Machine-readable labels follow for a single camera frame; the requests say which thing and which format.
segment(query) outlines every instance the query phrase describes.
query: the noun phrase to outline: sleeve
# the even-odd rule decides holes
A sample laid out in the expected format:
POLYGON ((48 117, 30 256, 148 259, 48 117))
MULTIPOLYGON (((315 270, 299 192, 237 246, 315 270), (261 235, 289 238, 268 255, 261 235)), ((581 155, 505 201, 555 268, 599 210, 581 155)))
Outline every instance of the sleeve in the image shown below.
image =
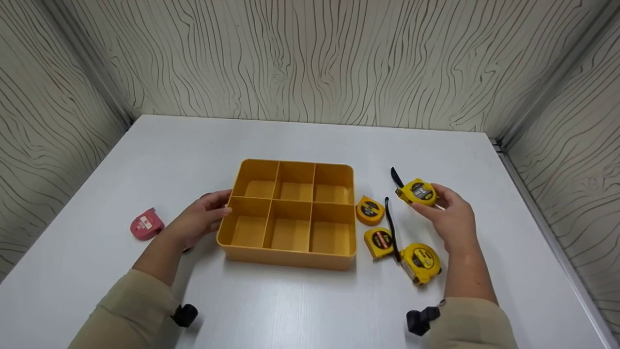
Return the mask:
POLYGON ((164 319, 178 306, 169 286, 129 270, 97 304, 69 349, 149 348, 164 319))
POLYGON ((439 307, 441 315, 428 331, 430 348, 517 348, 510 321, 496 304, 449 297, 439 307))

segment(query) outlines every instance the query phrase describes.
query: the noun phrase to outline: wall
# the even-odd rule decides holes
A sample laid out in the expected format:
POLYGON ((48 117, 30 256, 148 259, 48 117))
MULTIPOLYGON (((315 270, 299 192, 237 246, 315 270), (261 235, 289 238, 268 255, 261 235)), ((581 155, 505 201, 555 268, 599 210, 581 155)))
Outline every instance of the wall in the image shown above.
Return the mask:
POLYGON ((0 281, 122 136, 32 0, 0 0, 0 281))
POLYGON ((598 0, 67 0, 135 115, 495 137, 598 0))
POLYGON ((620 340, 620 24, 509 156, 620 340))

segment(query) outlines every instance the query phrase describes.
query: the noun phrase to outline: tray compartment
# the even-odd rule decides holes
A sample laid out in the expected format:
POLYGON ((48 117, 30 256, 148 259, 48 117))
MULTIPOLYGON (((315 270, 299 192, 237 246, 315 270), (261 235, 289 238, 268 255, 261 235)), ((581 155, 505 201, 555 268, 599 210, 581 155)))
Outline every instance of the tray compartment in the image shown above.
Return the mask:
POLYGON ((272 201, 263 248, 308 252, 312 204, 272 201))
POLYGON ((221 245, 260 248, 265 238, 270 200, 253 197, 231 197, 232 212, 224 217, 218 233, 221 245))
POLYGON ((313 179, 314 163, 281 161, 273 198, 310 202, 313 179))
POLYGON ((233 196, 271 198, 278 173, 278 162, 248 159, 241 163, 233 196))
POLYGON ((353 205, 353 169, 318 163, 314 170, 314 201, 353 205))
POLYGON ((310 252, 340 256, 355 254, 355 206, 312 204, 310 252))

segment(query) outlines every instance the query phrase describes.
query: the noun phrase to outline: yellow tape measure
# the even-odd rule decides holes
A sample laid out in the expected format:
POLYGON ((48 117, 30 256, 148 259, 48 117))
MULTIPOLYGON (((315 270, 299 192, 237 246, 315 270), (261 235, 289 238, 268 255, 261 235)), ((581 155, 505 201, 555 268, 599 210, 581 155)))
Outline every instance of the yellow tape measure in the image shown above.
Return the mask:
POLYGON ((366 225, 377 225, 381 223, 385 208, 368 196, 362 196, 360 202, 355 207, 355 214, 360 222, 366 225))
POLYGON ((392 179, 398 187, 396 189, 396 195, 408 204, 413 202, 419 202, 426 206, 435 205, 437 202, 437 192, 430 183, 427 183, 420 178, 416 178, 413 181, 402 184, 401 178, 396 173, 396 170, 392 167, 391 170, 392 179))
POLYGON ((401 251, 401 266, 416 286, 422 286, 441 274, 437 253, 423 243, 412 243, 401 251))
POLYGON ((364 242, 374 260, 394 254, 394 237, 385 228, 374 228, 364 233, 364 242))

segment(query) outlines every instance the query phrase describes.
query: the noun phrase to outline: person's left hand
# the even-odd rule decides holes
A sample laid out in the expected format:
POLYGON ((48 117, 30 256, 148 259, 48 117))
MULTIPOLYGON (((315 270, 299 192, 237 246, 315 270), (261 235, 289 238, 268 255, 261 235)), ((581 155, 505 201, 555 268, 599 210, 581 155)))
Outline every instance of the person's left hand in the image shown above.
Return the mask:
POLYGON ((185 247, 196 245, 205 235, 216 232, 219 223, 233 210, 225 207, 231 190, 203 195, 187 206, 162 232, 185 242, 185 247))

